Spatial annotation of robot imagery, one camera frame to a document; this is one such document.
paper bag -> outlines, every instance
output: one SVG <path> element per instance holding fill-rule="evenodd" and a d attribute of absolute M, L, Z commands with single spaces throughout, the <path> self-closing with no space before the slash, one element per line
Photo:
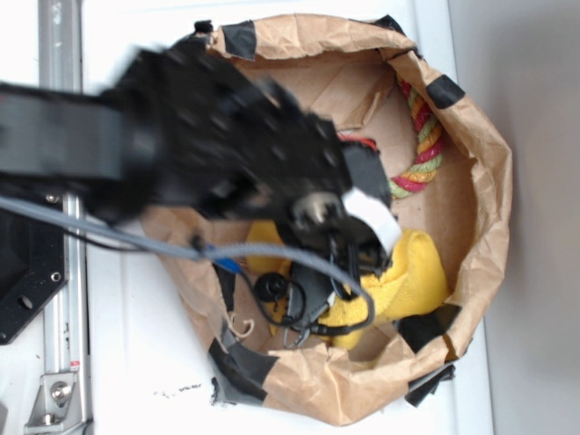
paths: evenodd
<path fill-rule="evenodd" d="M 286 350 L 241 280 L 210 263 L 163 257 L 215 369 L 218 397 L 346 425 L 406 395 L 418 403 L 463 355 L 503 279 L 511 207 L 511 154 L 488 118 L 447 76 L 429 67 L 389 17 L 377 23 L 294 14 L 223 26 L 208 52 L 251 80 L 272 77 L 305 111 L 337 130 L 374 138 L 389 176 L 412 163 L 417 137 L 395 74 L 425 99 L 446 133 L 437 178 L 394 200 L 402 227 L 427 231 L 452 289 L 431 314 L 373 327 L 351 351 L 312 338 Z M 248 222 L 208 222 L 185 208 L 152 208 L 147 233 L 187 244 L 192 235 L 223 245 L 246 239 Z M 248 325 L 253 330 L 240 338 Z"/>

screw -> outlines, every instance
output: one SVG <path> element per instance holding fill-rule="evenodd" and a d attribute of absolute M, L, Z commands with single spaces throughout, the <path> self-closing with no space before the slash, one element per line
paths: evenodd
<path fill-rule="evenodd" d="M 61 199 L 59 197 L 56 197 L 55 195 L 46 195 L 46 202 L 50 204 L 56 204 L 60 200 Z"/>
<path fill-rule="evenodd" d="M 51 395 L 56 401 L 65 401 L 73 390 L 66 382 L 57 382 L 51 387 Z"/>
<path fill-rule="evenodd" d="M 54 424 L 54 414 L 51 412 L 44 414 L 42 424 L 44 426 L 52 426 Z"/>

yellow object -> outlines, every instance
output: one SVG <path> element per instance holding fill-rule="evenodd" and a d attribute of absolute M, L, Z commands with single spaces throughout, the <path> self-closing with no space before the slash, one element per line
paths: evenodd
<path fill-rule="evenodd" d="M 415 314 L 426 314 L 439 307 L 450 295 L 447 279 L 432 238 L 423 231 L 403 231 L 392 255 L 392 267 L 381 276 L 361 278 L 362 287 L 374 301 L 375 323 L 384 323 Z M 327 326 L 356 324 L 367 316 L 362 298 L 352 301 L 336 299 L 319 323 Z M 332 344 L 352 349 L 363 331 L 333 338 Z"/>
<path fill-rule="evenodd" d="M 246 241 L 248 243 L 275 243 L 283 245 L 282 239 L 278 235 L 276 224 L 271 220 L 257 220 L 250 228 Z M 247 256 L 247 270 L 254 275 L 263 275 L 268 272 L 288 276 L 290 273 L 291 261 L 273 256 Z"/>
<path fill-rule="evenodd" d="M 247 237 L 248 242 L 267 242 L 282 245 L 276 224 L 257 221 Z M 249 272 L 262 275 L 278 272 L 288 276 L 290 261 L 269 256 L 246 258 Z M 361 277 L 362 287 L 371 295 L 376 313 L 375 324 L 386 323 L 409 315 L 426 314 L 435 310 L 450 295 L 447 279 L 433 239 L 424 231 L 405 229 L 392 254 L 392 266 L 381 276 Z M 273 317 L 279 321 L 285 312 L 285 301 L 267 304 Z M 352 301 L 336 298 L 334 305 L 318 322 L 327 326 L 358 324 L 367 316 L 367 305 L 361 297 Z M 270 325 L 270 333 L 276 328 Z M 328 337 L 333 346 L 352 349 L 363 331 Z"/>

metal bracket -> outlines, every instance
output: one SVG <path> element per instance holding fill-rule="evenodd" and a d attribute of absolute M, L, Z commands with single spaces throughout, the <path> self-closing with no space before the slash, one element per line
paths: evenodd
<path fill-rule="evenodd" d="M 81 424 L 81 390 L 77 385 L 77 373 L 42 376 L 24 434 L 64 433 Z"/>

colorful rope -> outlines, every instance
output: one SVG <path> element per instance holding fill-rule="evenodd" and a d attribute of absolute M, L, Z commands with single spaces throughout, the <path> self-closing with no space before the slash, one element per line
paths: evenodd
<path fill-rule="evenodd" d="M 413 166 L 398 177 L 389 179 L 389 186 L 394 198 L 407 198 L 412 193 L 425 189 L 435 178 L 442 161 L 443 127 L 415 88 L 401 77 L 398 77 L 398 81 L 411 109 L 418 146 Z"/>

